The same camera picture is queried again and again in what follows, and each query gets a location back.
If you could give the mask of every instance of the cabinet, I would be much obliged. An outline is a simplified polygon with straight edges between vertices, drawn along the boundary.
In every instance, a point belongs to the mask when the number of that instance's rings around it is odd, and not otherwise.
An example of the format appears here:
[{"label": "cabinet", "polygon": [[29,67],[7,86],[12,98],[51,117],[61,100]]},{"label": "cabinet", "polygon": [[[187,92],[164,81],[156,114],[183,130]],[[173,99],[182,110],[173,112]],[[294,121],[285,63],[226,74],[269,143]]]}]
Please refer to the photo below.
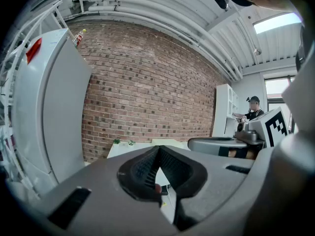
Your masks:
[{"label": "cabinet", "polygon": [[232,137],[237,126],[238,95],[228,84],[217,86],[216,114],[212,136]]}]

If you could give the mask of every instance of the small plant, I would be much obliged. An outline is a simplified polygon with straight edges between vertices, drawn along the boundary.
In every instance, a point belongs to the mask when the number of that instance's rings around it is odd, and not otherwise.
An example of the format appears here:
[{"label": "small plant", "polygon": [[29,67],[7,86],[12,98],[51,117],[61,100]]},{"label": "small plant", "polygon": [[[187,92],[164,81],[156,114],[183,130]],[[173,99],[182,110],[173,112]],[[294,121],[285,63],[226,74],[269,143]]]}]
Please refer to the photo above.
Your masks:
[{"label": "small plant", "polygon": [[115,139],[113,143],[114,144],[119,144],[120,143],[120,139]]},{"label": "small plant", "polygon": [[129,141],[128,141],[128,144],[129,144],[130,146],[132,146],[132,145],[135,145],[135,144],[136,144],[136,142],[135,142],[135,141],[133,141],[133,140],[129,140]]}]

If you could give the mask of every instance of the bottle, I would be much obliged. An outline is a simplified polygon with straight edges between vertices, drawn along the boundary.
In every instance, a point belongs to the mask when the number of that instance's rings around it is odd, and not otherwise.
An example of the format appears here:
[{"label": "bottle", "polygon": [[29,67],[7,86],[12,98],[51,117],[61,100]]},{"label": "bottle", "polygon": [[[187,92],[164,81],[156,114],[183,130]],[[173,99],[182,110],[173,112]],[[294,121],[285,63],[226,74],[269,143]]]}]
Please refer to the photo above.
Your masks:
[{"label": "bottle", "polygon": [[78,48],[78,45],[80,44],[82,38],[83,38],[83,35],[84,33],[86,33],[87,30],[86,29],[83,29],[82,31],[80,31],[78,34],[76,34],[74,40],[73,40],[73,44],[75,46],[75,48]]}]

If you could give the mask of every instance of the brick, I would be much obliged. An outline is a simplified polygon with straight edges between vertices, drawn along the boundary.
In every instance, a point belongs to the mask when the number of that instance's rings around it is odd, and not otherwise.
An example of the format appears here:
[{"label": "brick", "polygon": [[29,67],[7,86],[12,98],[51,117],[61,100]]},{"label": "brick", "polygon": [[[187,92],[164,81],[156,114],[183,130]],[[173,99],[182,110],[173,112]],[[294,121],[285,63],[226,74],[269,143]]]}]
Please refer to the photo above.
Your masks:
[{"label": "brick", "polygon": [[106,158],[115,138],[149,143],[211,135],[215,88],[227,81],[199,53],[126,22],[69,27],[88,30],[78,51],[93,69],[82,115],[85,160]]}]

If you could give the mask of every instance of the white refrigerator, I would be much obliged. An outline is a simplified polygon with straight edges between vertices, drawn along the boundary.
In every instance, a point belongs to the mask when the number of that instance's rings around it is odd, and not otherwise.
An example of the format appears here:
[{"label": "white refrigerator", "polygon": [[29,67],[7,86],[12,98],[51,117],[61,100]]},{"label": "white refrigerator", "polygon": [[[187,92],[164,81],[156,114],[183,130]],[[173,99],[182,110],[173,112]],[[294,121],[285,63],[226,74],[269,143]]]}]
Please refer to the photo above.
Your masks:
[{"label": "white refrigerator", "polygon": [[17,71],[12,126],[18,157],[36,192],[44,195],[84,167],[81,123],[92,69],[68,39],[47,32]]}]

